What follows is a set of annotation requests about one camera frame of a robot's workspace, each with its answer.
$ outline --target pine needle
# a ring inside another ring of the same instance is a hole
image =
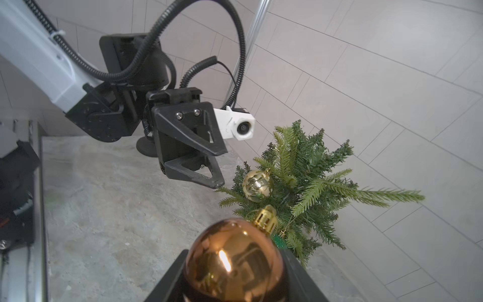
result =
[[[313,206],[325,188],[326,184],[322,179],[314,179],[303,192],[302,200],[293,208],[293,216],[297,217]]]

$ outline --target metal pole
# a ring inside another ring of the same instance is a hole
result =
[[[262,23],[263,23],[263,19],[265,18],[265,14],[267,13],[267,10],[269,9],[270,1],[271,0],[260,0],[260,4],[258,5],[258,9],[257,9],[255,17],[253,18],[253,21],[252,21],[252,25],[250,26],[250,29],[248,30],[248,34],[246,35],[245,58],[246,58],[247,62],[248,62],[248,58],[250,56],[250,53],[252,52],[253,44],[255,44],[256,37],[258,36],[258,32],[260,32],[260,28],[262,27]],[[238,58],[237,65],[235,66],[235,71],[233,72],[233,74],[235,75],[235,78],[237,77],[239,68],[240,68],[240,58]],[[227,103],[228,99],[230,98],[231,92],[232,92],[234,87],[235,87],[235,83],[233,82],[233,80],[230,79],[230,85],[228,86],[227,95],[225,96],[225,104]]]

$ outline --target black holder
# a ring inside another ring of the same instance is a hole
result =
[[[201,90],[181,88],[148,93],[153,137],[161,169],[170,179],[191,181],[210,188],[225,181],[215,156],[227,152],[213,105],[199,102]],[[196,170],[208,167],[212,176]]]
[[[288,280],[286,302],[328,302],[319,287],[309,277],[294,254],[287,249],[279,250],[284,261]],[[188,250],[183,250],[144,302],[184,302],[183,292],[188,286],[183,275]]]

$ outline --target green ornament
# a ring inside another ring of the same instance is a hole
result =
[[[272,237],[273,243],[277,246],[279,249],[288,249],[287,243],[285,243],[285,240],[280,237],[278,234],[275,234]]]

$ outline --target ornament cap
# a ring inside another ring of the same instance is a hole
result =
[[[265,206],[255,216],[252,224],[264,232],[267,237],[270,237],[278,225],[277,210],[270,204]]]

